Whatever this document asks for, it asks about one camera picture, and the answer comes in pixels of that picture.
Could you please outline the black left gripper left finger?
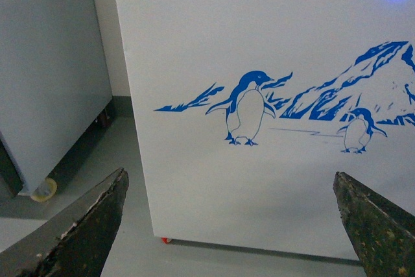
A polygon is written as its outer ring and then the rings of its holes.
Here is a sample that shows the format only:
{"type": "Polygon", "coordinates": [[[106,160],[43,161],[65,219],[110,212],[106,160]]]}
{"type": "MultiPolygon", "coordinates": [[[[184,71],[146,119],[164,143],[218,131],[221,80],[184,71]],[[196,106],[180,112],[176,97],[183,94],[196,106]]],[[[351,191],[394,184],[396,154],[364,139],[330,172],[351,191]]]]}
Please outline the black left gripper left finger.
{"type": "Polygon", "coordinates": [[[2,276],[100,276],[118,233],[128,173],[119,168],[1,252],[2,276]]]}

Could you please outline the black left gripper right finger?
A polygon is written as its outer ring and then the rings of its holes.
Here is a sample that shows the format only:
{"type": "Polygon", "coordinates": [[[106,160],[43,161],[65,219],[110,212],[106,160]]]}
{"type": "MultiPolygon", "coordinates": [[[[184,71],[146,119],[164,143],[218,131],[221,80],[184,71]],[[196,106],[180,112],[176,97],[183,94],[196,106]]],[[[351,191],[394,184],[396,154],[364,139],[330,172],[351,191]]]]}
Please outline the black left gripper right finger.
{"type": "Polygon", "coordinates": [[[343,227],[367,276],[414,276],[414,216],[345,172],[333,182],[343,227]]]}

